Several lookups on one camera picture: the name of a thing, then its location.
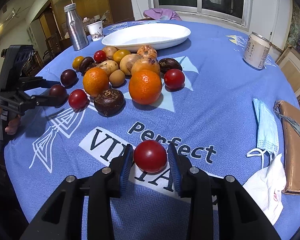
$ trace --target human hand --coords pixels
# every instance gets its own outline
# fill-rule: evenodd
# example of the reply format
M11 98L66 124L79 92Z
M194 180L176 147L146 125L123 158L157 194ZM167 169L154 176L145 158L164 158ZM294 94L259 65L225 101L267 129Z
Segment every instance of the human hand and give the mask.
M8 135L14 135L17 132L18 127L20 126L20 119L21 116L18 115L15 119L9 121L9 124L5 129L5 132Z

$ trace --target table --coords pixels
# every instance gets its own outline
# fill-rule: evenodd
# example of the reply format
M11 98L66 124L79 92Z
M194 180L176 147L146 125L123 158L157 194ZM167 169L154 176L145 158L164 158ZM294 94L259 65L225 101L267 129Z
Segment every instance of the table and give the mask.
M156 22L112 25L105 33ZM246 157L256 146L252 99L259 98L269 109L281 99L298 107L283 73L270 56L265 69L249 67L242 60L247 35L241 32L201 23L165 22L186 26L192 32L181 45L158 51L159 59L173 57L181 63L186 82L180 91L170 93L163 88L159 103L141 106L129 99L127 80L120 88L126 106L117 116L102 117L93 104L74 112L65 103L60 108L38 107L22 117L22 126L5 147L4 156L29 221L67 175L90 176L119 155L123 144L136 146L143 139L160 140L165 148L174 141L179 152L188 154L192 165L222 177L232 174L241 184L260 169L260 157ZM101 41L89 39L88 47L80 51L69 47L38 75L59 81L75 57L92 57L103 47ZM68 93L83 88L80 73L78 77L79 82ZM44 89L30 91L42 92ZM279 153L284 153L282 124L275 119ZM190 204L177 197L168 167L157 175L132 168L127 196L111 200L115 239L186 239ZM300 226L300 196L283 194L282 203L284 208L274 227L282 240L288 240ZM82 239L86 239L86 204L87 199ZM217 238L217 215L214 220Z

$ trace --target canned drink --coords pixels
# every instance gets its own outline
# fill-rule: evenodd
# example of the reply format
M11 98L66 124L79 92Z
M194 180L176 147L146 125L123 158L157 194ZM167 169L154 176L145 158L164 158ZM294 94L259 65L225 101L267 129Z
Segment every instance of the canned drink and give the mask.
M249 65L262 69L270 50L270 41L252 32L248 38L243 59Z

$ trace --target white plate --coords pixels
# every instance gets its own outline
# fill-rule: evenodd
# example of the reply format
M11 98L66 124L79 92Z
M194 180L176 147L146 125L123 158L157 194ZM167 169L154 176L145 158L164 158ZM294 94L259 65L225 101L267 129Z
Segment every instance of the white plate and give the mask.
M109 34L102 40L102 44L131 52L136 52L143 45L151 45L158 50L183 43L190 34L188 28L177 24L141 24Z

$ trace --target ceiling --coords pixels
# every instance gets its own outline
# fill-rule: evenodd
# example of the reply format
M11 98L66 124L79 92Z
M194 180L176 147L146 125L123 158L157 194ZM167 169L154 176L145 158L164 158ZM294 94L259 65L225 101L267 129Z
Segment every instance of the ceiling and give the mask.
M0 10L0 37L7 33L10 29L12 29L14 26L16 26L20 21L24 20L28 11L30 10L32 4L35 0L7 0L7 11L3 13L2 9ZM13 19L8 23L5 20L10 16L12 16L12 10L15 9L15 11L18 11L18 18L13 17Z

